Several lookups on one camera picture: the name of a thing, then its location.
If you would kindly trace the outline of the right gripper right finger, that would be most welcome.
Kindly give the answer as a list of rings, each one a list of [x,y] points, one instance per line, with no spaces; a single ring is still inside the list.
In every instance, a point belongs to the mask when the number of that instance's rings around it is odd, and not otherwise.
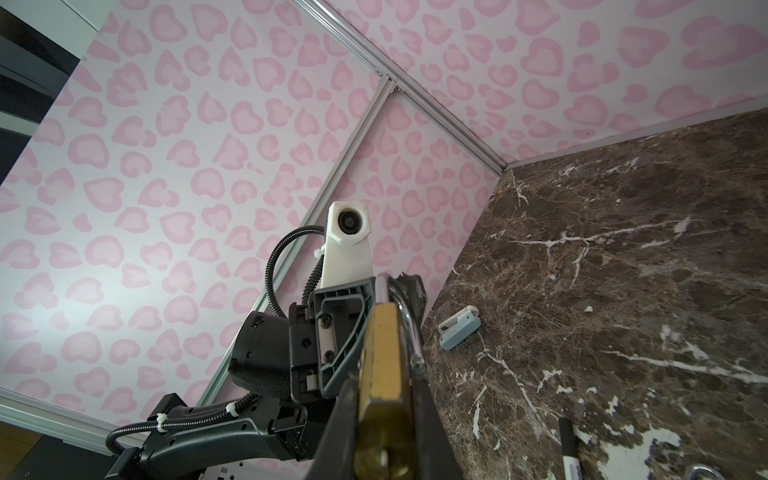
[[[421,480],[460,480],[461,467],[450,445],[438,414],[428,381],[411,381],[414,427],[417,449],[416,478]]]

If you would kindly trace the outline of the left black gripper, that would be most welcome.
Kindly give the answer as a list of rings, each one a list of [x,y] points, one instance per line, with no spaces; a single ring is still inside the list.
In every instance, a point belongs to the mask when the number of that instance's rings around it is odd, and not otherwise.
[[[305,285],[302,303],[289,312],[289,400],[308,404],[338,396],[348,374],[358,368],[369,314],[382,298],[396,305],[406,334],[410,373],[422,375],[419,322],[426,308],[426,290],[418,275],[383,274],[335,287],[322,288],[314,272]]]

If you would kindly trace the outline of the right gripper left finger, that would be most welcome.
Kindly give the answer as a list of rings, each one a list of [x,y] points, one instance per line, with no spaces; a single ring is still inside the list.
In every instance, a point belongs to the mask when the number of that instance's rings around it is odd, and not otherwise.
[[[358,424],[359,379],[344,382],[306,480],[353,480]]]

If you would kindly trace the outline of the brass padlock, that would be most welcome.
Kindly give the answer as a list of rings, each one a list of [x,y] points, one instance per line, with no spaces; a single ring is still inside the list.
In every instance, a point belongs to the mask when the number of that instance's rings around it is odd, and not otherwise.
[[[413,312],[383,273],[361,352],[353,467],[358,479],[414,479],[418,467],[412,378],[425,370]]]

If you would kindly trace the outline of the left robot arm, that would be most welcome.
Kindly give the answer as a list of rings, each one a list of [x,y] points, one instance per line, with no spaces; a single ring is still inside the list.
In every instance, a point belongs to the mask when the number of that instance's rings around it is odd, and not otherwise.
[[[246,459],[312,460],[339,441],[349,466],[358,420],[357,369],[376,303],[417,320],[426,290],[417,275],[383,275],[320,289],[309,281],[286,316],[244,321],[228,370],[244,396],[204,407],[167,394],[144,422],[108,433],[109,479],[199,479]]]

